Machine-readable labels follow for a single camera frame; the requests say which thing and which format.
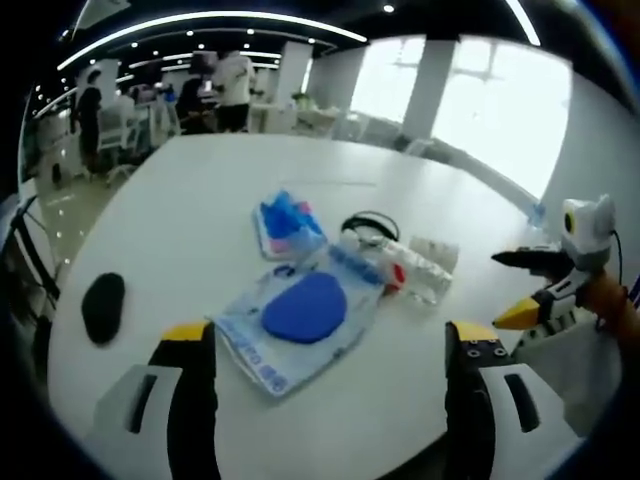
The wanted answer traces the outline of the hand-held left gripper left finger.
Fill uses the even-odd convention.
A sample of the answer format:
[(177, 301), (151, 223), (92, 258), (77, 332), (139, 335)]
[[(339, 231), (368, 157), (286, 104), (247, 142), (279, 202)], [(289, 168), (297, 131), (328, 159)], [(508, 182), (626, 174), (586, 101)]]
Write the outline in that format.
[(97, 402), (92, 456), (113, 479), (219, 479), (215, 327), (166, 331)]

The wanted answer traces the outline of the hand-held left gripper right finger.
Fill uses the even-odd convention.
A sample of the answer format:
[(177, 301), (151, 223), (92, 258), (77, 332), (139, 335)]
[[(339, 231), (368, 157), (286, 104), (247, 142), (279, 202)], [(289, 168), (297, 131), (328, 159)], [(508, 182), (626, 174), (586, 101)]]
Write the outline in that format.
[(547, 479), (580, 443), (561, 398), (494, 330), (446, 324), (446, 479)]

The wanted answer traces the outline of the person's right hand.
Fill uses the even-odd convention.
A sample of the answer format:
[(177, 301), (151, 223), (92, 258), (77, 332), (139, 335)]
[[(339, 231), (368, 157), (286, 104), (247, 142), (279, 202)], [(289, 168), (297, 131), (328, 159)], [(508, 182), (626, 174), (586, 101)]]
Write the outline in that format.
[(584, 288), (582, 306), (605, 321), (614, 322), (622, 315), (627, 300), (627, 289), (605, 271), (601, 271)]

